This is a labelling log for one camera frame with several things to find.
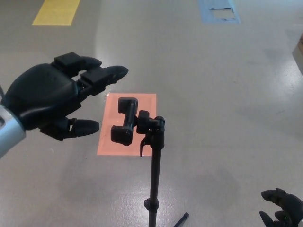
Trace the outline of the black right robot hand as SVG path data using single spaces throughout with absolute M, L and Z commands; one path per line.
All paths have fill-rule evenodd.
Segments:
M 293 194 L 276 188 L 261 193 L 264 200 L 272 202 L 282 210 L 275 213 L 273 220 L 267 213 L 260 211 L 260 217 L 266 227 L 302 227 L 303 201 Z

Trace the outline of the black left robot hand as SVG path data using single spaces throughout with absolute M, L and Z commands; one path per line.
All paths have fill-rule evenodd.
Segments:
M 96 133 L 99 123 L 67 116 L 88 96 L 96 96 L 128 73 L 124 66 L 101 67 L 98 59 L 70 52 L 52 63 L 33 66 L 22 73 L 3 95 L 1 104 L 26 131 L 40 132 L 56 140 Z

